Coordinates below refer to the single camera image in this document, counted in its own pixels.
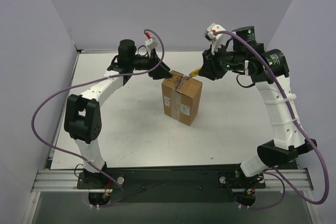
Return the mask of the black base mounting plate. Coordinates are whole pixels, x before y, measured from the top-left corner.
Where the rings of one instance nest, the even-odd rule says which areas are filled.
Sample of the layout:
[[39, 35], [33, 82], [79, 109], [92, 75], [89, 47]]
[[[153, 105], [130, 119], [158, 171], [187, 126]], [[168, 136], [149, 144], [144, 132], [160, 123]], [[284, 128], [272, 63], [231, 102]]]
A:
[[244, 178], [236, 164], [106, 168], [116, 179], [80, 173], [77, 189], [88, 191], [91, 204], [232, 202], [237, 193], [266, 187], [263, 175]]

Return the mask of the aluminium front rail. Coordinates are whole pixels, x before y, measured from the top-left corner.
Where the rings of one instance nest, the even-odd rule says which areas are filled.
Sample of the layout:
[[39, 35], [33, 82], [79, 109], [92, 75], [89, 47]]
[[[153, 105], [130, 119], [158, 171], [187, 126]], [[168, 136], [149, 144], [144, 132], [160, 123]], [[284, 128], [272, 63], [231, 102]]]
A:
[[[111, 177], [117, 184], [112, 183], [107, 191], [120, 188], [148, 188], [150, 186], [173, 186], [176, 188], [243, 190], [245, 186], [235, 185], [233, 175], [229, 172], [215, 170], [152, 170], [126, 169], [112, 170]], [[88, 191], [102, 193], [105, 185], [102, 183], [85, 183], [83, 174], [74, 175], [70, 170], [42, 170], [36, 175], [32, 191], [36, 192], [66, 192]]]

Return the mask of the yellow utility knife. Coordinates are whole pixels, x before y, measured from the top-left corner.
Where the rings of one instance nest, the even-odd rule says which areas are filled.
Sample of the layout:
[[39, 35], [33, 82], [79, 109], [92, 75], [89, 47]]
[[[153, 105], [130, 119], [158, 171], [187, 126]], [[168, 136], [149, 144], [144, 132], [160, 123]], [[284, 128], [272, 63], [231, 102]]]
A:
[[190, 78], [193, 78], [193, 77], [197, 77], [199, 76], [199, 72], [200, 72], [201, 68], [197, 68], [193, 71], [191, 71], [189, 74], [188, 74], [188, 77]]

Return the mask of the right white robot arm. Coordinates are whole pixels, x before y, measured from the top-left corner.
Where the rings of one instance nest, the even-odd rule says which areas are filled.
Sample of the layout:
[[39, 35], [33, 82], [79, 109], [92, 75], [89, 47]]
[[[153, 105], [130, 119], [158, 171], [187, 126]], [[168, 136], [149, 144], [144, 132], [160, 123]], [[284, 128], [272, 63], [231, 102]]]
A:
[[233, 30], [246, 43], [232, 38], [233, 49], [228, 51], [228, 45], [223, 42], [224, 30], [218, 24], [206, 29], [204, 36], [211, 46], [202, 53], [203, 65], [198, 75], [210, 80], [221, 79], [227, 72], [249, 76], [260, 92], [273, 138], [258, 146], [256, 155], [237, 168], [239, 175], [253, 177], [269, 167], [294, 160], [311, 151], [312, 146], [297, 129], [300, 121], [294, 103], [296, 95], [291, 92], [289, 67], [282, 51], [266, 51], [264, 44], [256, 41], [253, 26]]

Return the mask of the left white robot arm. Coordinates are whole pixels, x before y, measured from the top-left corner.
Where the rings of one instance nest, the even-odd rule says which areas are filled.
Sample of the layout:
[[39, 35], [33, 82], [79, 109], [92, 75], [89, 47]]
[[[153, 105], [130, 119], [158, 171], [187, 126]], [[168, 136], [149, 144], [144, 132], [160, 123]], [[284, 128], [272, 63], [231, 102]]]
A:
[[98, 143], [102, 130], [101, 107], [116, 90], [141, 71], [153, 80], [172, 77], [170, 68], [156, 53], [156, 47], [162, 44], [160, 39], [148, 37], [144, 45], [146, 54], [140, 55], [133, 40], [120, 41], [118, 54], [112, 59], [103, 79], [85, 92], [72, 94], [67, 99], [64, 129], [85, 158], [83, 173], [89, 176], [89, 182], [96, 188], [105, 186], [108, 181], [108, 175], [103, 172], [106, 162]]

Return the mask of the brown cardboard express box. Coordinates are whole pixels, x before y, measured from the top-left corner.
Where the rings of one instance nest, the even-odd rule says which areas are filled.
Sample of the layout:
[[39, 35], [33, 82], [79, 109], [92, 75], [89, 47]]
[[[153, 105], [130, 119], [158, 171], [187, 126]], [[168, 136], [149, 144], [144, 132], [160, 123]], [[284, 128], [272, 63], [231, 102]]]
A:
[[171, 74], [161, 85], [164, 113], [190, 126], [198, 113], [203, 83], [174, 70]]

